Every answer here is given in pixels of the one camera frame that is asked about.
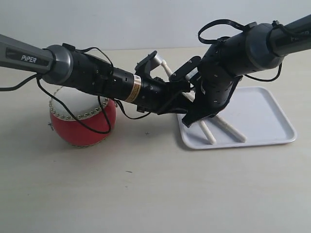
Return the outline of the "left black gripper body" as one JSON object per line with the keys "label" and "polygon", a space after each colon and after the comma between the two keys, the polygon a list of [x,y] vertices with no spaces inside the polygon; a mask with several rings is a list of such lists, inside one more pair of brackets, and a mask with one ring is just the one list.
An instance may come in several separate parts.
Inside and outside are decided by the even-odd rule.
{"label": "left black gripper body", "polygon": [[190,90],[190,84],[185,81],[166,82],[160,77],[150,79],[120,68],[114,68],[111,78],[111,98],[134,104],[142,113],[157,114],[165,97]]}

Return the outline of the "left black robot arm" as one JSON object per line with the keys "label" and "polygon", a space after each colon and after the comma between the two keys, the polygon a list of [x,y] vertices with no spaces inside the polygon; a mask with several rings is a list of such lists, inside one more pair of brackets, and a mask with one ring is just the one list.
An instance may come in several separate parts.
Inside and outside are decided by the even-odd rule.
{"label": "left black robot arm", "polygon": [[150,61],[143,71],[131,73],[69,44],[41,49],[1,35],[0,65],[35,72],[49,84],[134,104],[139,112],[185,114],[192,105],[183,95],[190,84],[152,78]]}

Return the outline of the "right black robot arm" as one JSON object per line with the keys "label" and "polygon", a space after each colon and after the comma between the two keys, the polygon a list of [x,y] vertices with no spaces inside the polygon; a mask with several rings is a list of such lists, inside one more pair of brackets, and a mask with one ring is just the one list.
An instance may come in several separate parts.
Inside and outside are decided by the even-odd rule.
{"label": "right black robot arm", "polygon": [[[240,33],[217,39],[201,36],[217,25],[229,25]],[[215,117],[227,107],[243,76],[252,79],[253,73],[275,67],[281,69],[287,55],[309,50],[311,17],[307,15],[287,25],[277,20],[242,25],[230,19],[217,19],[203,26],[197,37],[201,43],[209,45],[209,49],[192,78],[195,99],[182,118],[186,127],[206,117]]]}

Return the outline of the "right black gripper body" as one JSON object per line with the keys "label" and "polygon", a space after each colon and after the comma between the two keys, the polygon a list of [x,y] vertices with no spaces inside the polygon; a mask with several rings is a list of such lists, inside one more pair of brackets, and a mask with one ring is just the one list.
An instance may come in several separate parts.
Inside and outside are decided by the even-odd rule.
{"label": "right black gripper body", "polygon": [[230,99],[233,86],[243,71],[243,37],[224,36],[202,57],[196,107],[202,114],[215,114]]}

